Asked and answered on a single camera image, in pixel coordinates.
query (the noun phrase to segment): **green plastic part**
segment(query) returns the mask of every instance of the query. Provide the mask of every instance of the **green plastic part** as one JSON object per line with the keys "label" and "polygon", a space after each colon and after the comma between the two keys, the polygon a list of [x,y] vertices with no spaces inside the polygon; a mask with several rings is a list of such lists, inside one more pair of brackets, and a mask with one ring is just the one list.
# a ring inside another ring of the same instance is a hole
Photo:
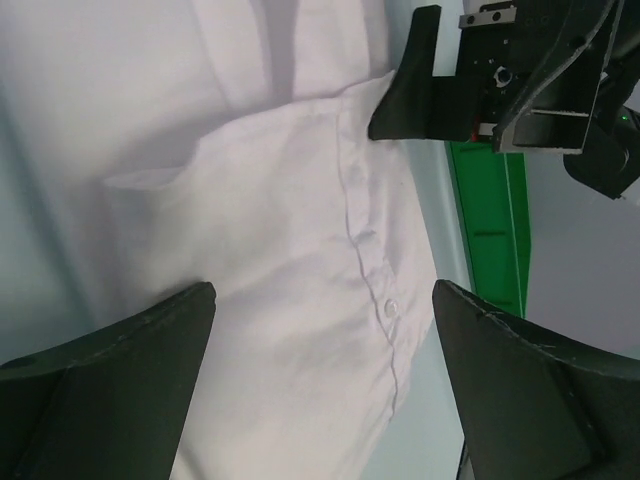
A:
{"label": "green plastic part", "polygon": [[451,169],[475,293],[526,316],[531,223],[524,155],[452,143]]}

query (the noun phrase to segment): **white shirt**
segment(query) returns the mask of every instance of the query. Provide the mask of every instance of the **white shirt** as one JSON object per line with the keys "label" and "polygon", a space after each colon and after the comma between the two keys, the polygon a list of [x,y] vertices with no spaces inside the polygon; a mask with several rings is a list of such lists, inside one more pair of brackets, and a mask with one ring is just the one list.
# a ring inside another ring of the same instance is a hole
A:
{"label": "white shirt", "polygon": [[0,5],[5,96],[95,323],[218,291],[172,478],[357,478],[435,281],[403,145],[366,138],[382,2]]}

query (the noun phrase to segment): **black plastic cover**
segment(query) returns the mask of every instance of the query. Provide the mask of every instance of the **black plastic cover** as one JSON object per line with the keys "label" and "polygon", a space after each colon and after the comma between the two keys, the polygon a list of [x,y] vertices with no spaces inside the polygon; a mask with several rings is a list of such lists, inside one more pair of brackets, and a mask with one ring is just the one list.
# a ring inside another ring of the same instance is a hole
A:
{"label": "black plastic cover", "polygon": [[214,313],[198,284],[0,367],[0,479],[168,479]]}
{"label": "black plastic cover", "polygon": [[640,362],[451,282],[438,282],[433,298],[477,480],[640,478]]}
{"label": "black plastic cover", "polygon": [[640,178],[640,115],[620,109],[612,134],[594,121],[584,153],[565,155],[564,166],[574,180],[611,199],[620,198]]}
{"label": "black plastic cover", "polygon": [[472,138],[484,80],[433,76],[441,11],[414,11],[400,67],[371,117],[371,140]]}

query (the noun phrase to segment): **shirt button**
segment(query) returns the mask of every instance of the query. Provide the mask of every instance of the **shirt button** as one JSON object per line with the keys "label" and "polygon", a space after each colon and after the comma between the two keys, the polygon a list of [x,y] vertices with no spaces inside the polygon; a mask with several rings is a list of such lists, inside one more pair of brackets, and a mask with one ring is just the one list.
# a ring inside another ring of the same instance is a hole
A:
{"label": "shirt button", "polygon": [[395,300],[387,300],[384,304],[384,314],[387,318],[395,318],[398,316],[398,302]]}

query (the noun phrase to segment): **white fabric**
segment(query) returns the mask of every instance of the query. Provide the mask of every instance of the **white fabric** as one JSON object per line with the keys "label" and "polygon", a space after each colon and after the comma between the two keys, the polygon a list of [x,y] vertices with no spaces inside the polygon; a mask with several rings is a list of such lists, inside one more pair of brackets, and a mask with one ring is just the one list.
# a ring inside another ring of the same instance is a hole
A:
{"label": "white fabric", "polygon": [[0,0],[3,94],[95,323],[218,291],[174,480],[357,478],[407,393],[435,268],[402,145],[366,139],[383,14]]}

